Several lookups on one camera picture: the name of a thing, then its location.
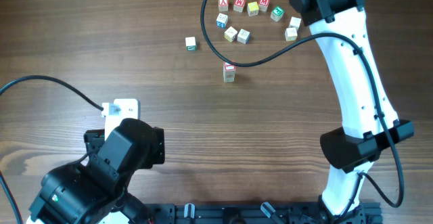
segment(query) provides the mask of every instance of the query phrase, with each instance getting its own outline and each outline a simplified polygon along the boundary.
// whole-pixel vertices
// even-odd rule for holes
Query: black bracket
[[[394,143],[399,143],[413,136],[413,124],[408,120],[394,122],[394,127],[389,129]],[[372,135],[365,133],[363,139],[348,136],[342,127],[322,134],[320,146],[329,163],[343,169],[345,173],[363,163],[373,162],[379,159],[380,152],[389,147],[385,132]]]

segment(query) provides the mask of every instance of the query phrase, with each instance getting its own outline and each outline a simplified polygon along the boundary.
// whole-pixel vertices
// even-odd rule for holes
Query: letter cube
[[[287,28],[284,35],[286,36],[286,41],[295,41],[298,38],[296,28]]]
[[[278,21],[281,20],[281,18],[283,17],[283,15],[284,15],[284,10],[283,10],[282,8],[280,8],[280,7],[277,6],[277,7],[272,11],[271,18],[272,18],[274,21],[278,22]]]
[[[296,31],[298,31],[300,26],[300,21],[301,21],[300,18],[292,17],[292,19],[290,20],[289,28],[296,28]]]
[[[224,37],[230,42],[233,42],[236,39],[236,35],[237,35],[237,30],[234,29],[233,27],[228,28],[224,32]]]
[[[218,8],[220,12],[229,11],[229,0],[218,0]]]
[[[216,18],[216,25],[218,27],[225,28],[227,21],[229,21],[229,16],[225,14],[219,14],[218,18]]]
[[[185,38],[185,42],[187,43],[188,51],[195,51],[197,49],[195,37],[187,37]]]
[[[258,4],[257,1],[249,3],[246,8],[249,16],[254,16],[258,14]]]
[[[241,28],[239,31],[239,34],[237,35],[237,41],[240,43],[246,44],[248,43],[248,40],[250,39],[250,33],[247,30],[244,30]]]
[[[268,10],[268,6],[271,0],[260,0],[258,1],[258,8],[260,11],[265,12]]]
[[[245,0],[235,0],[233,4],[233,10],[237,12],[243,12],[245,7]]]
[[[230,83],[235,81],[236,67],[224,62],[223,78],[224,83]]]

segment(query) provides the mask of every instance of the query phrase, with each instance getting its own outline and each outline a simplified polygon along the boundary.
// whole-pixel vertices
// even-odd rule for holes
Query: wood grain
[[[384,202],[386,223],[433,223],[433,0],[366,0],[373,52],[388,97],[416,136],[397,146],[406,196],[399,209]],[[214,20],[216,48],[236,62],[259,60],[285,47],[295,11],[288,0],[274,22],[268,14],[229,12],[229,25],[252,33],[228,43]],[[314,201],[329,164],[322,133],[341,125],[340,108],[321,51],[306,43],[262,66],[238,69],[224,84],[222,61],[200,29],[202,0],[0,0],[0,84],[20,76],[54,76],[97,103],[134,97],[141,119],[166,131],[166,163],[137,171],[130,191],[150,202]],[[310,33],[300,29],[300,36]],[[187,52],[184,38],[198,50]],[[0,169],[24,218],[52,168],[79,158],[83,133],[104,127],[97,110],[58,85],[16,85],[0,99]],[[387,150],[371,170],[386,194],[398,188]],[[382,201],[369,183],[362,200]],[[0,223],[14,223],[0,192]]]

